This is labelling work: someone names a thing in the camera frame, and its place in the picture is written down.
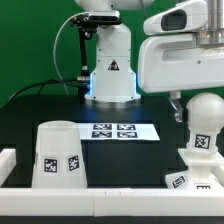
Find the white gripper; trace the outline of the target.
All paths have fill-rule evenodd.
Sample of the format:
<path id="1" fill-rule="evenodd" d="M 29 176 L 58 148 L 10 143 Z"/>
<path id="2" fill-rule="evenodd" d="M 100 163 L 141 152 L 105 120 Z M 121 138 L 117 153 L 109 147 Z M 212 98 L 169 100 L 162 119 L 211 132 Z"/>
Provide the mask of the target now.
<path id="1" fill-rule="evenodd" d="M 191 33 L 149 37 L 139 51 L 138 84 L 146 93 L 169 92 L 182 122 L 180 91 L 224 86 L 224 46 L 198 46 Z"/>

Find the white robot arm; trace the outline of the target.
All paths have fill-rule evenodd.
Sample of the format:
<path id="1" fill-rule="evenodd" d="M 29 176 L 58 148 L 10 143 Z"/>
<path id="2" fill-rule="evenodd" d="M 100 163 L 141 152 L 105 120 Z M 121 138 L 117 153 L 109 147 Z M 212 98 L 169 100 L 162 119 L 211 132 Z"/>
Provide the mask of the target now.
<path id="1" fill-rule="evenodd" d="M 224 86 L 224 0 L 177 0 L 147 18 L 138 70 L 130 68 L 131 33 L 122 10 L 150 7 L 154 0 L 75 0 L 97 32 L 96 67 L 90 75 L 92 102 L 123 104 L 146 93 L 165 92 L 171 101 L 184 90 Z"/>

